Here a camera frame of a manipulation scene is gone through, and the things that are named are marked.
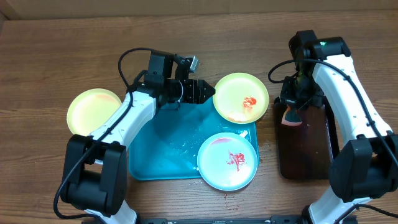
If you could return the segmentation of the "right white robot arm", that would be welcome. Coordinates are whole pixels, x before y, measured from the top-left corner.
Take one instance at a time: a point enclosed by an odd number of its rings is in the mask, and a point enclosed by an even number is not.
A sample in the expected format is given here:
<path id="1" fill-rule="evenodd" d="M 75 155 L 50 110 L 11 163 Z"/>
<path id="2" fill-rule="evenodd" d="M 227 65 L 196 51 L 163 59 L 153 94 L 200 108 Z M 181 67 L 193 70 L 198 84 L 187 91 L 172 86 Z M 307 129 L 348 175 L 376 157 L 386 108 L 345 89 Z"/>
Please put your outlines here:
<path id="1" fill-rule="evenodd" d="M 319 39 L 312 30 L 289 41 L 296 72 L 282 85 L 282 124 L 298 126 L 299 111 L 327 99 L 344 146 L 329 168 L 329 188 L 302 215 L 303 223 L 342 223 L 356 209 L 397 189 L 397 134 L 373 107 L 341 37 Z"/>

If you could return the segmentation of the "orange and green sponge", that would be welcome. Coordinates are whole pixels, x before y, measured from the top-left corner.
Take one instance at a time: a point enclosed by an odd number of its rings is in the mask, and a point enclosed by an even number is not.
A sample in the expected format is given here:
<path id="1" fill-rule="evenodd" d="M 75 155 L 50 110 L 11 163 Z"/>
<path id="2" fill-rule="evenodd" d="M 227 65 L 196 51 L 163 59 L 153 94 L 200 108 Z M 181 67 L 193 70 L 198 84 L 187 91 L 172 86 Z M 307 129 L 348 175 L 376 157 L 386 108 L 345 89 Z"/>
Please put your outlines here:
<path id="1" fill-rule="evenodd" d="M 288 105 L 282 116 L 281 124 L 286 126 L 299 126 L 302 124 L 302 120 L 297 110 Z"/>

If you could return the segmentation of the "light blue plate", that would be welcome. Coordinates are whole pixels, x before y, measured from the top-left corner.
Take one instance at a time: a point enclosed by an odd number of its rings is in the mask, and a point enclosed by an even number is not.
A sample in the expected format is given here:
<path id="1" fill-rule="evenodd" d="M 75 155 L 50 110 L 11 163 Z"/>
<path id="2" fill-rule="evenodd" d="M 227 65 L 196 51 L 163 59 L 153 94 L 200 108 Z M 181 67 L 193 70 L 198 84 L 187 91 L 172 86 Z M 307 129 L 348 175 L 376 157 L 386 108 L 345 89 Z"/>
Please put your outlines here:
<path id="1" fill-rule="evenodd" d="M 253 180 L 258 158 L 256 150 L 244 137 L 218 133 L 200 146 L 197 165 L 207 184 L 222 191 L 236 191 Z"/>

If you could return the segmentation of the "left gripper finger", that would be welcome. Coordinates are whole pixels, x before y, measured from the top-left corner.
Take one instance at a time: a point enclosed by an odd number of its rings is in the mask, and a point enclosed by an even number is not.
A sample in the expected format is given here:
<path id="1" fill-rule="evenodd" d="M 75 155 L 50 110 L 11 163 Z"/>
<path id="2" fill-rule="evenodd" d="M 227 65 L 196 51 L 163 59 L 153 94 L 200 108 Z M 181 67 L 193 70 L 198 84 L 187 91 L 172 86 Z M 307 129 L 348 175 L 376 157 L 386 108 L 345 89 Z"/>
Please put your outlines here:
<path id="1" fill-rule="evenodd" d="M 214 88 L 204 80 L 199 80 L 198 86 L 201 90 L 214 90 Z"/>
<path id="2" fill-rule="evenodd" d="M 203 89 L 203 100 L 207 101 L 215 94 L 215 89 L 213 87 L 204 87 Z"/>

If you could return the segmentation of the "yellow plate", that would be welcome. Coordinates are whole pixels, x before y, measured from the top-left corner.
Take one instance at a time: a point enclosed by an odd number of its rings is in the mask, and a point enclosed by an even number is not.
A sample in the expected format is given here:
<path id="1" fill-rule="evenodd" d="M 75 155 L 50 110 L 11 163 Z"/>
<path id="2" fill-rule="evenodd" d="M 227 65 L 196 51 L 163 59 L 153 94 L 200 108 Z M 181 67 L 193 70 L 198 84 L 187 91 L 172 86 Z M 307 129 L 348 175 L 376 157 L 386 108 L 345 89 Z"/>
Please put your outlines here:
<path id="1" fill-rule="evenodd" d="M 67 125 L 72 134 L 87 136 L 102 126 L 122 105 L 112 91 L 103 88 L 79 94 L 67 111 Z"/>
<path id="2" fill-rule="evenodd" d="M 231 73 L 215 86 L 213 104 L 226 120 L 236 124 L 257 121 L 267 111 L 269 94 L 260 79 L 248 73 Z"/>

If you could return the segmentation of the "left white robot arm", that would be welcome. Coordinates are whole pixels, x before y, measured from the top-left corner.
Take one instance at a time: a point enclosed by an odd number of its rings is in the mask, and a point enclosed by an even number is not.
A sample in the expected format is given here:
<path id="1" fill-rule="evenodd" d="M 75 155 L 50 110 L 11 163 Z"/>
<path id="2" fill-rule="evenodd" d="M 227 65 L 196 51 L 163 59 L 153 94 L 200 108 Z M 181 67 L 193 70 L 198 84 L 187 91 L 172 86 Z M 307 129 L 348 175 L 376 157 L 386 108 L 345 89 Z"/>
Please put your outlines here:
<path id="1" fill-rule="evenodd" d="M 168 103 L 203 104 L 215 94 L 204 80 L 190 79 L 196 56 L 150 49 L 149 66 L 126 85 L 122 105 L 88 136 L 68 141 L 62 183 L 53 210 L 63 220 L 92 218 L 95 223 L 136 223 L 125 201 L 127 150 L 142 127 Z"/>

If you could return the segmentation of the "teal plastic tray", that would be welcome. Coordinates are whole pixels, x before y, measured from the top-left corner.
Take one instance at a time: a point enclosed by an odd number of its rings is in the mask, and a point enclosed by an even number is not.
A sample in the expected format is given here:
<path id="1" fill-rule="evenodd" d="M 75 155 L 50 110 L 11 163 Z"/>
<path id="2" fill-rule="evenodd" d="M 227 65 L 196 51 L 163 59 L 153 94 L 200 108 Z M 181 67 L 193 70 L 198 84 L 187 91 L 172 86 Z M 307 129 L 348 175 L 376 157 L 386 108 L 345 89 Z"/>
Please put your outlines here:
<path id="1" fill-rule="evenodd" d="M 200 146 L 212 135 L 235 133 L 259 152 L 255 123 L 225 120 L 210 98 L 204 104 L 166 105 L 139 131 L 129 146 L 128 169 L 137 180 L 196 179 Z"/>

